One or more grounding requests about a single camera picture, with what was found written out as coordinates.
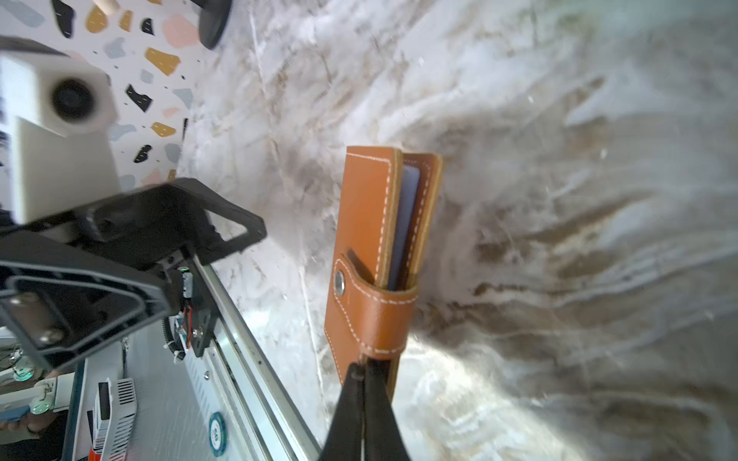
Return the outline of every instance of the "white marble countertop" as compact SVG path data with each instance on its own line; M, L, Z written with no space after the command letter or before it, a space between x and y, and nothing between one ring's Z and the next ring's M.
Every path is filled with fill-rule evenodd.
M235 0L216 51L178 175L264 218L215 268L319 441L345 146L394 145L446 160L413 459L738 457L738 3Z

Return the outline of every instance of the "black bracket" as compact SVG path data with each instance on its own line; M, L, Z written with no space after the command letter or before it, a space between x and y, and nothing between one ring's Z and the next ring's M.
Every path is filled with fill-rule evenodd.
M245 232L224 240L208 211ZM54 226L70 226L77 235L65 243L40 235ZM178 178L6 226L0 235L0 320L36 364L51 370L179 311L182 284L162 273L159 261L179 251L207 265L263 240L266 227L199 181ZM200 273L192 272L200 357L218 309Z

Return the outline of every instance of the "brown leather wallet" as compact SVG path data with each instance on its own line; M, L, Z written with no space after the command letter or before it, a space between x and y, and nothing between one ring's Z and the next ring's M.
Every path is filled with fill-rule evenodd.
M420 170L418 192L404 248L398 291L387 291L402 165ZM348 366L383 361L392 397L399 357L405 349L418 273L435 209L443 162L432 153L350 146L325 309L325 337L343 384Z

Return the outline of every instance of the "leather strap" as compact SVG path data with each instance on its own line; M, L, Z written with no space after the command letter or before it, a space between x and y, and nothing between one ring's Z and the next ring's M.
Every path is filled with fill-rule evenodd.
M418 287L386 291L369 285L344 254L333 266L334 277L339 272L345 290L338 294L331 286L329 296L336 300L361 354L378 360L399 357L405 349Z

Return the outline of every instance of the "camera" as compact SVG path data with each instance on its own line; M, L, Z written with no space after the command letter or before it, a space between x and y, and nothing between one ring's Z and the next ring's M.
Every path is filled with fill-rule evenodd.
M17 224L120 193L108 75L37 42L0 37L0 97Z

